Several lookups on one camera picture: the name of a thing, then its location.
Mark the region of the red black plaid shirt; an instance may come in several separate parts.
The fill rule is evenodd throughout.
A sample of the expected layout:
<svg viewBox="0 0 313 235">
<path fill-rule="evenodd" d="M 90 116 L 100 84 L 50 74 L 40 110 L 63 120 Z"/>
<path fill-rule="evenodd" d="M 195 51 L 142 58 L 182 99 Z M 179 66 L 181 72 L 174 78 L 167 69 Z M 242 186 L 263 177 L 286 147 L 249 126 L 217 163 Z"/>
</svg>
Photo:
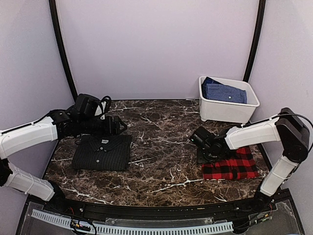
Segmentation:
<svg viewBox="0 0 313 235">
<path fill-rule="evenodd" d="M 237 149 L 230 159 L 214 164 L 203 164 L 202 173 L 205 180 L 241 180 L 259 177 L 256 162 L 248 146 Z"/>
</svg>

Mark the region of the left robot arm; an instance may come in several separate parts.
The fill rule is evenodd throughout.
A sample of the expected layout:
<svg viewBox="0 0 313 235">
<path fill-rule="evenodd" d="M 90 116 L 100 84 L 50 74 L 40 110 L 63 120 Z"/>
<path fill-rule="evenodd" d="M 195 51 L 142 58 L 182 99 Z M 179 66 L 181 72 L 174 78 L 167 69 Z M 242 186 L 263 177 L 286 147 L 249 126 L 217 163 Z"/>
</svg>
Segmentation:
<svg viewBox="0 0 313 235">
<path fill-rule="evenodd" d="M 49 111 L 42 118 L 1 131 L 0 133 L 0 185 L 43 201 L 58 213 L 66 213 L 69 203 L 60 187 L 25 172 L 9 162 L 8 158 L 24 149 L 44 142 L 62 140 L 80 135 L 114 136 L 127 130 L 127 125 L 118 116 L 107 116 L 111 98 L 98 99 L 89 94 L 79 94 L 75 103 L 64 109 Z"/>
</svg>

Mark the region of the black pinstriped long sleeve shirt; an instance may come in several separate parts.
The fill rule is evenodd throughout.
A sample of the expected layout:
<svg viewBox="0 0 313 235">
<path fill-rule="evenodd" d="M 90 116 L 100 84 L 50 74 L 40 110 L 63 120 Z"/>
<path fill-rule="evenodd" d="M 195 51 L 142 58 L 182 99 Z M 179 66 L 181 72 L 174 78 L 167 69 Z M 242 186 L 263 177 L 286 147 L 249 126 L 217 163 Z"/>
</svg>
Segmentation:
<svg viewBox="0 0 313 235">
<path fill-rule="evenodd" d="M 96 138 L 84 135 L 72 158 L 73 169 L 124 171 L 130 160 L 131 135 Z"/>
</svg>

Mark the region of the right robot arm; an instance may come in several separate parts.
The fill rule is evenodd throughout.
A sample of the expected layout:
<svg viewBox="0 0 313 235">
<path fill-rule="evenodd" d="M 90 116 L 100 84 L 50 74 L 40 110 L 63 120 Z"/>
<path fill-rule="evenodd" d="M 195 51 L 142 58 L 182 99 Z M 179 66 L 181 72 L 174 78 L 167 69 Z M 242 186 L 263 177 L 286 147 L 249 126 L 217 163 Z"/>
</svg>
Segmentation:
<svg viewBox="0 0 313 235">
<path fill-rule="evenodd" d="M 279 143 L 282 148 L 280 157 L 259 185 L 258 195 L 250 200 L 250 209 L 261 212 L 268 205 L 268 197 L 272 197 L 309 156 L 313 148 L 310 140 L 312 127 L 312 121 L 304 115 L 283 108 L 267 119 L 230 127 L 218 134 L 200 126 L 190 141 L 207 163 L 224 160 L 242 147 Z"/>
</svg>

